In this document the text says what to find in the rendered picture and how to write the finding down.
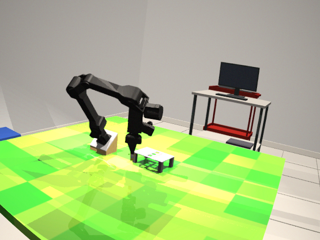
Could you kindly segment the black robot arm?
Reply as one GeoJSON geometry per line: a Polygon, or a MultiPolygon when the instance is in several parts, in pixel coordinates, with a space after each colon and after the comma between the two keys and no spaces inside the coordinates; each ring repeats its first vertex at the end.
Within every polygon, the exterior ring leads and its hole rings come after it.
{"type": "MultiPolygon", "coordinates": [[[[79,103],[81,109],[89,120],[90,137],[97,139],[96,142],[106,145],[112,135],[104,130],[107,120],[104,116],[97,114],[91,100],[87,96],[87,89],[104,93],[118,99],[128,108],[128,116],[132,118],[144,118],[161,120],[163,116],[163,106],[160,104],[149,103],[149,97],[138,87],[131,85],[118,85],[110,81],[98,78],[93,74],[82,74],[74,76],[66,88],[66,92],[71,98],[79,103]],[[140,103],[140,100],[142,101],[140,103]]],[[[152,121],[139,123],[137,133],[141,132],[152,136],[155,130],[152,121]]]]}

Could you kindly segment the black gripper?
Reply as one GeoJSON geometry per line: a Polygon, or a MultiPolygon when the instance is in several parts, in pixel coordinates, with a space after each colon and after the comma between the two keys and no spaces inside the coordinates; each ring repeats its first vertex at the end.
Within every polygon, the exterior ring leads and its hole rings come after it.
{"type": "Polygon", "coordinates": [[[142,144],[142,136],[137,133],[139,123],[143,123],[143,118],[135,118],[128,116],[127,119],[127,135],[125,136],[125,143],[128,144],[131,154],[135,153],[137,145],[142,144]]]}

